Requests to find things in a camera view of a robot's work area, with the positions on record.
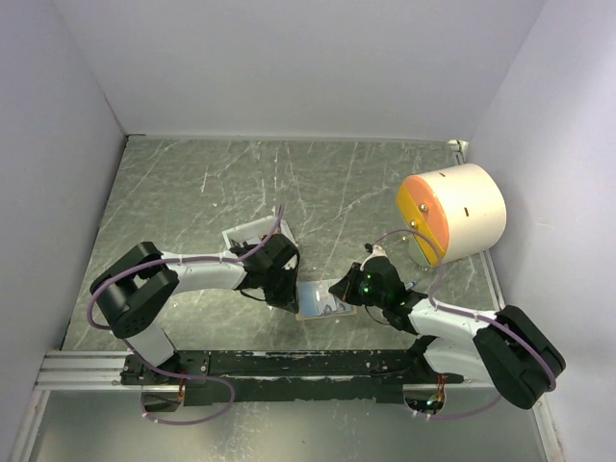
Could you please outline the beige card holder wallet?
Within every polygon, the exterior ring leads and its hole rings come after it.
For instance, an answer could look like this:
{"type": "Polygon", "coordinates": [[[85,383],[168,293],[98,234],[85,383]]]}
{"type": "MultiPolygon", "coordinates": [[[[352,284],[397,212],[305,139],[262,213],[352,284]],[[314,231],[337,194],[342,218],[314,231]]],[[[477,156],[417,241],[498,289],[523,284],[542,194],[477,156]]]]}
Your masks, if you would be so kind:
{"type": "Polygon", "coordinates": [[[357,307],[342,302],[329,292],[336,279],[299,282],[297,301],[298,321],[325,320],[357,314],[357,307]]]}

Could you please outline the white card tray box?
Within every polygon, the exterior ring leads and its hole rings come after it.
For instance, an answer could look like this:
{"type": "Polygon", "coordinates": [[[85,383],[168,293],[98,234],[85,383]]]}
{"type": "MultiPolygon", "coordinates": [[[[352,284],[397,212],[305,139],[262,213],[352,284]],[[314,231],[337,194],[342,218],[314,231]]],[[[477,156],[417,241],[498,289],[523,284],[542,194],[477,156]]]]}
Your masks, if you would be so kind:
{"type": "Polygon", "coordinates": [[[259,218],[222,232],[225,247],[230,249],[235,244],[257,244],[263,240],[276,223],[275,216],[259,218]]]}

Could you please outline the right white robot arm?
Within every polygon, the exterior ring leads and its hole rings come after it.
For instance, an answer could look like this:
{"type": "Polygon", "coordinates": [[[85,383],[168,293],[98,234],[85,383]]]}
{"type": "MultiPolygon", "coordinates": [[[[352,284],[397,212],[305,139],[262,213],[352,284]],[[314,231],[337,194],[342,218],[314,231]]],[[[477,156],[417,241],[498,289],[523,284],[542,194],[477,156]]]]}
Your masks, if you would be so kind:
{"type": "Polygon", "coordinates": [[[408,370],[422,383],[438,374],[475,379],[529,409],[566,369],[562,354],[520,308],[447,305],[408,288],[384,255],[353,263],[328,292],[350,305],[375,307],[394,329],[414,335],[408,370]]]}

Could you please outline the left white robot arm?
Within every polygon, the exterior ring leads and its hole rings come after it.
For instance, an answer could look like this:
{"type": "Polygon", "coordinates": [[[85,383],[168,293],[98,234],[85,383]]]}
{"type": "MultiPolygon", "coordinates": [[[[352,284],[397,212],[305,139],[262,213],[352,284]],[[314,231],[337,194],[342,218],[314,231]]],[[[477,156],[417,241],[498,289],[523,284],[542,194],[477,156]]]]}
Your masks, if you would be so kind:
{"type": "Polygon", "coordinates": [[[297,246],[280,233],[204,255],[163,252],[143,242],[90,285],[89,322],[125,342],[145,361],[146,374],[167,384],[182,371],[180,356],[156,319],[172,296],[216,289],[252,297],[260,291],[268,306],[296,314],[299,262],[297,246]]]}

